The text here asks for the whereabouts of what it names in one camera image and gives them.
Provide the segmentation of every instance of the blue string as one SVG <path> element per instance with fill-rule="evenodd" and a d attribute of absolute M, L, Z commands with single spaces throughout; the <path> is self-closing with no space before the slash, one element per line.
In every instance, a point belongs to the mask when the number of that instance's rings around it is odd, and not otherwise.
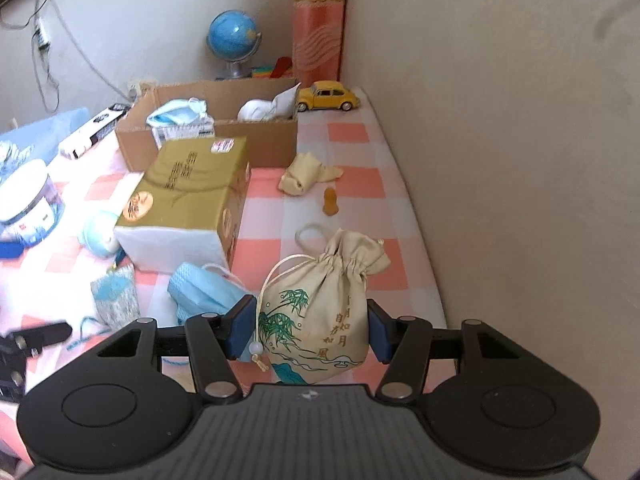
<path fill-rule="evenodd" d="M 100 321 L 98 321 L 97 319 L 95 319 L 95 317 L 92 316 L 84 316 L 82 318 L 82 321 L 80 322 L 80 337 L 76 340 L 73 341 L 72 343 L 69 343 L 69 345 L 66 346 L 67 351 L 69 350 L 73 350 L 74 348 L 76 348 L 78 345 L 81 345 L 83 343 L 86 343 L 87 341 L 89 341 L 92 337 L 95 337 L 97 335 L 105 335 L 108 334 L 109 332 L 111 332 L 110 328 L 103 328 L 102 330 L 100 330 L 100 332 L 97 332 L 95 334 L 91 334 L 89 336 L 84 336 L 82 334 L 82 330 L 84 329 L 84 324 L 87 322 L 93 322 L 93 323 L 97 323 L 97 324 L 101 324 Z M 180 361 L 171 361 L 171 359 L 168 359 L 166 357 L 162 358 L 162 361 L 164 361 L 167 364 L 170 365 L 175 365 L 175 366 L 186 366 L 189 363 L 188 362 L 180 362 Z"/>
<path fill-rule="evenodd" d="M 184 362 L 184 361 L 171 361 L 171 359 L 168 359 L 166 357 L 163 357 L 162 361 L 164 361 L 167 364 L 176 365 L 176 366 L 186 366 L 189 364 L 188 362 Z"/>
<path fill-rule="evenodd" d="M 108 334 L 109 332 L 111 332 L 110 328 L 103 328 L 102 330 L 100 330 L 100 332 L 97 332 L 95 334 L 91 334 L 89 336 L 84 336 L 82 335 L 82 329 L 84 328 L 84 324 L 88 321 L 97 323 L 97 324 L 101 324 L 100 321 L 98 321 L 97 319 L 95 319 L 95 317 L 92 316 L 84 316 L 82 318 L 82 321 L 80 322 L 80 337 L 78 340 L 73 341 L 72 343 L 69 343 L 69 345 L 66 346 L 67 350 L 73 350 L 74 348 L 76 348 L 78 345 L 81 345 L 82 343 L 86 343 L 87 341 L 89 341 L 92 337 L 97 336 L 97 335 L 105 335 Z"/>

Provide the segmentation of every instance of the small orange figurine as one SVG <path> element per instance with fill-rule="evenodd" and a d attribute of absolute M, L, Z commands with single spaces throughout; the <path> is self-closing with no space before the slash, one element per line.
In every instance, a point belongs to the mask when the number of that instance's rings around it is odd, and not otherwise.
<path fill-rule="evenodd" d="M 324 214 L 327 216 L 333 216 L 339 211 L 338 196 L 333 187 L 328 187 L 324 190 L 324 206 L 322 206 L 322 211 L 324 211 Z"/>

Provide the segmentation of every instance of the white bead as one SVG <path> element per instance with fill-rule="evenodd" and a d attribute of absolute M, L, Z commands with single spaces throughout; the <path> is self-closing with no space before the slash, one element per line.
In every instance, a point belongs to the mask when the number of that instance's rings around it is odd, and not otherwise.
<path fill-rule="evenodd" d="M 252 355 L 262 355 L 262 352 L 264 352 L 264 347 L 259 341 L 253 341 L 249 344 L 249 352 Z"/>

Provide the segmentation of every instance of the power outlet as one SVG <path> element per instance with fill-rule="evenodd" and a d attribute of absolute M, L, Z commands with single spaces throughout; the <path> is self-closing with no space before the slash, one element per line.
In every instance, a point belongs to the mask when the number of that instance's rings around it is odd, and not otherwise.
<path fill-rule="evenodd" d="M 144 94 L 158 86 L 155 79 L 132 79 L 127 84 L 127 93 L 132 99 L 140 99 Z"/>

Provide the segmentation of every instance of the yellow toy car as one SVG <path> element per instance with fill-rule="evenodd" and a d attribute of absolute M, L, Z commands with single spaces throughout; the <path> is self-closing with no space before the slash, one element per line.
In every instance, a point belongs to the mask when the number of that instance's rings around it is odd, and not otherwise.
<path fill-rule="evenodd" d="M 306 112 L 316 108 L 334 108 L 348 112 L 360 106 L 360 99 L 351 90 L 337 81 L 316 81 L 309 88 L 298 92 L 298 111 Z"/>

